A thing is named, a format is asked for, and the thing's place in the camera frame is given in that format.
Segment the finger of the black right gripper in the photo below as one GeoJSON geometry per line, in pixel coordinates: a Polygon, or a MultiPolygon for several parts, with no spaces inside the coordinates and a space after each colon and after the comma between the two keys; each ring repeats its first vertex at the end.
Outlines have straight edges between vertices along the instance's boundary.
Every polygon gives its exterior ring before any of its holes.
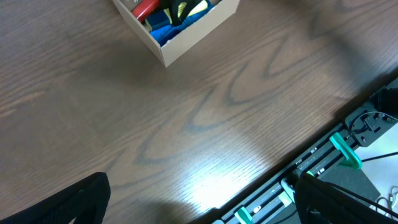
{"type": "Polygon", "coordinates": [[[160,8],[168,9],[173,26],[179,26],[201,0],[160,0],[160,8]]]}

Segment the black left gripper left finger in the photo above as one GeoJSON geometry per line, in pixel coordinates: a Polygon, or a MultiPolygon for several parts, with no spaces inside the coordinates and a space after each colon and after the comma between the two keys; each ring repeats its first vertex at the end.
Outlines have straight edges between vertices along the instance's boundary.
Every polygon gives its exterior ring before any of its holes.
{"type": "Polygon", "coordinates": [[[101,224],[111,196],[108,176],[95,172],[1,223],[101,224]]]}

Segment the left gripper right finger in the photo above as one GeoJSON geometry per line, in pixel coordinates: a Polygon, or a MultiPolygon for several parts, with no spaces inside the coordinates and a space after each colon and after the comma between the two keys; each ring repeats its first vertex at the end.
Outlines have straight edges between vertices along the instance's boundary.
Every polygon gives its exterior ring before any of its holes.
{"type": "Polygon", "coordinates": [[[379,204],[308,173],[294,171],[294,203],[301,223],[397,224],[397,214],[380,207],[391,217],[370,209],[379,204]]]}

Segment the blue plastic case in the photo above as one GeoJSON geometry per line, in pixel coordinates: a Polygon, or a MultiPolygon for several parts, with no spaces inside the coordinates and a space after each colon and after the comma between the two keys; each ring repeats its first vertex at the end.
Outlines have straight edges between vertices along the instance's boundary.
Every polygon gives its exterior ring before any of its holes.
{"type": "Polygon", "coordinates": [[[171,15],[168,9],[156,12],[145,20],[145,27],[150,35],[162,47],[169,40],[181,33],[187,27],[194,24],[196,21],[206,15],[214,5],[209,0],[201,1],[189,13],[187,18],[179,26],[172,25],[171,15]]]}

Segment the red stapler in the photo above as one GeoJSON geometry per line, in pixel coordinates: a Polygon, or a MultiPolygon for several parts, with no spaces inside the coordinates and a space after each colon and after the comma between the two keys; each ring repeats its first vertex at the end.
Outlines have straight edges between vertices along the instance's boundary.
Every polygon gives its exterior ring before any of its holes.
{"type": "Polygon", "coordinates": [[[131,12],[139,22],[143,22],[159,6],[159,0],[143,0],[131,12]]]}

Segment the yellow highlighter pen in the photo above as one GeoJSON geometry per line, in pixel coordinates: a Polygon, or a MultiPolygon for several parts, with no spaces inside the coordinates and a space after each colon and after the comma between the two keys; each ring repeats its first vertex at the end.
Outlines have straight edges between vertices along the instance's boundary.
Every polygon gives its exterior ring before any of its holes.
{"type": "Polygon", "coordinates": [[[182,18],[183,15],[192,16],[199,12],[207,9],[209,4],[206,0],[194,0],[194,1],[181,1],[178,3],[178,18],[182,18]]]}

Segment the cardboard box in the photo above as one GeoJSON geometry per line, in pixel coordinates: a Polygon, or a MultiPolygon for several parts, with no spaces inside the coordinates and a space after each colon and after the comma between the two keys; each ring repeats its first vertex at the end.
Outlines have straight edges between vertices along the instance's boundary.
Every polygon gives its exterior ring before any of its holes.
{"type": "Polygon", "coordinates": [[[232,16],[239,6],[239,0],[222,0],[198,21],[184,29],[166,44],[160,45],[120,0],[113,0],[113,3],[132,31],[165,67],[176,61],[187,50],[232,16]]]}

